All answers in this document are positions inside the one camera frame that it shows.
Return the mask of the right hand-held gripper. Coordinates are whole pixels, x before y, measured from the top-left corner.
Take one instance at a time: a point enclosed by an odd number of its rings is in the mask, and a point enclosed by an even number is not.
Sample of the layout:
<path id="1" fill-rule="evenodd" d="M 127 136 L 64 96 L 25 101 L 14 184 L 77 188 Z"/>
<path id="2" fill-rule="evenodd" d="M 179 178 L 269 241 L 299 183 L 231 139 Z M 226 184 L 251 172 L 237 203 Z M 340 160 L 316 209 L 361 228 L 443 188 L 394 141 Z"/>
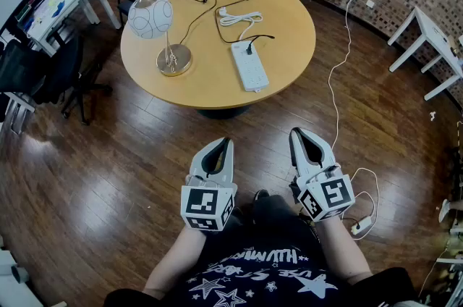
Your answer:
<path id="1" fill-rule="evenodd" d="M 315 133 L 295 127 L 289 134 L 292 166 L 300 177 L 297 200 L 313 222 L 344 213 L 355 203 L 349 175 L 343 174 L 330 145 Z M 309 178 L 307 169 L 327 169 Z"/>

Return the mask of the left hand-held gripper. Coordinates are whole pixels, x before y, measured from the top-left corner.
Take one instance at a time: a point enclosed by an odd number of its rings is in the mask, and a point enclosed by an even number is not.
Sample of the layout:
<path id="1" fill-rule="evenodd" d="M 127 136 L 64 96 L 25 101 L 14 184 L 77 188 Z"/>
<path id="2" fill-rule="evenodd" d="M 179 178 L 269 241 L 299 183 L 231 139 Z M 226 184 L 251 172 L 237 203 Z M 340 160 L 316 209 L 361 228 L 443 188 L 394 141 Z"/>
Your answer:
<path id="1" fill-rule="evenodd" d="M 219 138 L 193 157 L 181 190 L 180 214 L 187 227 L 201 232 L 222 231 L 234 209 L 234 142 Z M 220 177 L 221 183 L 202 177 Z"/>

